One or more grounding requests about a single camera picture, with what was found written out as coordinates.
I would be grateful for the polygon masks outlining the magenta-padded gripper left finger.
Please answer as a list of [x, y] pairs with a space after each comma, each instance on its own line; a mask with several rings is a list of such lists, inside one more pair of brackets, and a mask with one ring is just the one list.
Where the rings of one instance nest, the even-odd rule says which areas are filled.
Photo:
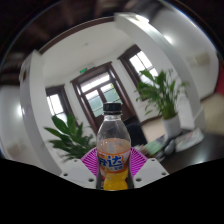
[[87, 152], [81, 159], [73, 159], [60, 177], [78, 186], [95, 189], [99, 173], [97, 150]]

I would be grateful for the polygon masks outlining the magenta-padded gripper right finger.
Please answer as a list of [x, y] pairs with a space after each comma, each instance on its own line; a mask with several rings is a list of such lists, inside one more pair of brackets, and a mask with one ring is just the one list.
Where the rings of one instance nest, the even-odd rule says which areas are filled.
[[131, 149], [129, 159], [128, 188], [136, 189], [168, 175], [156, 158], [147, 158], [137, 149]]

